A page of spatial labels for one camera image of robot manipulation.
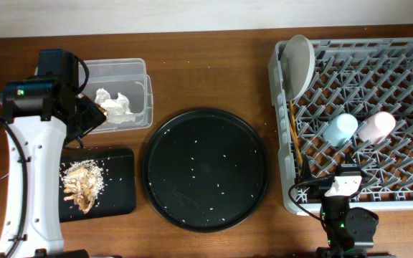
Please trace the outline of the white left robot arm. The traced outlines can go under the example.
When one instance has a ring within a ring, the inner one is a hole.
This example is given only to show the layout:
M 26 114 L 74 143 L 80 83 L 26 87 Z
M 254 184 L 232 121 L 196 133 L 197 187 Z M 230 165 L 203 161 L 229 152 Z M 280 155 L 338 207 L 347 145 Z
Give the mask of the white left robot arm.
M 7 83 L 1 93 L 9 180 L 0 257 L 88 256 L 64 249 L 59 215 L 62 149 L 106 120 L 82 94 L 85 67 L 71 52 L 42 50 L 36 75 Z

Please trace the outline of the pink cup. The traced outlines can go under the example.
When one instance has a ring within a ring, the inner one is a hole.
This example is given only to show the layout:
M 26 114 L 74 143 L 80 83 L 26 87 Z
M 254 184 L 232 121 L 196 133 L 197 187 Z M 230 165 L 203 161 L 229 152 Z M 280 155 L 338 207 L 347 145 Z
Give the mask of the pink cup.
M 394 116 L 388 112 L 378 112 L 366 120 L 366 126 L 358 136 L 363 141 L 378 144 L 385 139 L 395 128 L 397 122 Z

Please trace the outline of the white tissue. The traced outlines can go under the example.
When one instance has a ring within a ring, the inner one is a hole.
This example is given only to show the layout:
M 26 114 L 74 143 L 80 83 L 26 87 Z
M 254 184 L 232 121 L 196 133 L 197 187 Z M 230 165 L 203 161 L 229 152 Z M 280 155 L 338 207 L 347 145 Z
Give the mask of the white tissue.
M 99 88 L 96 91 L 95 103 L 108 112 L 106 116 L 108 123 L 121 124 L 136 121 L 135 114 L 130 111 L 129 99 L 120 92 L 118 97 L 113 99 L 107 90 Z

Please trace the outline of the gold snack wrapper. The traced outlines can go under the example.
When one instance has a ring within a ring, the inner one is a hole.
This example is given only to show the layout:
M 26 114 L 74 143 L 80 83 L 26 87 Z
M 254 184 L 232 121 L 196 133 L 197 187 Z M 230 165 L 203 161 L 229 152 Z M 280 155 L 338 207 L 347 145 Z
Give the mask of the gold snack wrapper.
M 81 99 L 81 100 L 87 100 L 87 101 L 91 102 L 91 103 L 94 104 L 95 107 L 96 107 L 97 109 L 99 109 L 105 116 L 108 115 L 108 112 L 107 112 L 103 107 L 101 107 L 99 104 L 97 104 L 97 103 L 95 103 L 94 101 L 92 101 L 88 96 L 80 93 L 80 94 L 77 95 L 77 97 L 78 97 L 79 99 Z

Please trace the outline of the blue cup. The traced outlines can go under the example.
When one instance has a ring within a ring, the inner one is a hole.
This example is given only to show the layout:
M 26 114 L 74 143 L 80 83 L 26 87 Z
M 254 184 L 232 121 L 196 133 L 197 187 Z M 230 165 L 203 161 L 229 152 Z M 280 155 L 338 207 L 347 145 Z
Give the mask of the blue cup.
M 322 136 L 332 146 L 339 147 L 352 138 L 358 126 L 358 120 L 353 115 L 343 113 L 328 124 Z

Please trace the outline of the grey plate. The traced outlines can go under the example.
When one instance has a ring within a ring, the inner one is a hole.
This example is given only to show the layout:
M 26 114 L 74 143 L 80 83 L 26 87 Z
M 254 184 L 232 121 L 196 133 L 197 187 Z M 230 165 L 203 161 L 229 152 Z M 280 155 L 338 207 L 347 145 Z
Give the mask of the grey plate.
M 308 89 L 315 67 L 315 51 L 310 40 L 300 34 L 291 38 L 283 49 L 280 64 L 286 100 L 301 97 Z

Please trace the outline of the wooden chopstick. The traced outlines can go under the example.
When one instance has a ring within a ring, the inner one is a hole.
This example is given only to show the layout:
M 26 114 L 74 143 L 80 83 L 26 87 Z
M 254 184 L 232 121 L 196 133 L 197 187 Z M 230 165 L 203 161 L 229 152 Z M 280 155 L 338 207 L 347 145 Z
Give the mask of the wooden chopstick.
M 300 164 L 300 166 L 303 166 L 303 157 L 302 157 L 302 154 L 301 154 L 300 149 L 299 149 L 299 142 L 297 144 L 294 141 L 295 139 L 294 139 L 294 136 L 293 136 L 292 126 L 290 128 L 290 132 L 291 132 L 291 135 L 292 135 L 293 143 L 294 143 L 294 146 L 295 146 L 295 152 L 297 154 L 299 164 Z
M 293 101 L 290 100 L 289 102 L 289 108 L 290 108 L 290 119 L 291 119 L 291 126 L 293 130 L 293 136 L 294 136 L 294 141 L 295 143 L 298 144 L 298 135 L 297 135 L 297 128 L 296 128 L 296 123 L 295 123 L 295 115 L 294 115 L 294 105 Z

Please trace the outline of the peanut shells and rice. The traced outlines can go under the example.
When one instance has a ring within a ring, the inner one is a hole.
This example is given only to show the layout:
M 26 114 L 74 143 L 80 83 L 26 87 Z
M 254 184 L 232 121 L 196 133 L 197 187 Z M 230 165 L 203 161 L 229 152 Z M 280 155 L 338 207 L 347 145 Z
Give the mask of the peanut shells and rice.
M 60 186 L 65 194 L 63 201 L 72 203 L 83 214 L 97 206 L 95 203 L 105 188 L 103 168 L 95 160 L 74 161 L 67 168 L 63 163 Z

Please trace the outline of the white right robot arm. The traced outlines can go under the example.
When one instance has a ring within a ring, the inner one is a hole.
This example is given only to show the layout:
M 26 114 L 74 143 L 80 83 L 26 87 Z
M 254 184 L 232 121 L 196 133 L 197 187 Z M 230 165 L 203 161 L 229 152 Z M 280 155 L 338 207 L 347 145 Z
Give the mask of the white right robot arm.
M 317 248 L 318 257 L 367 257 L 373 248 L 378 215 L 350 205 L 365 178 L 357 163 L 347 161 L 333 175 L 308 184 L 308 196 L 321 201 L 321 222 L 328 238 L 327 247 Z

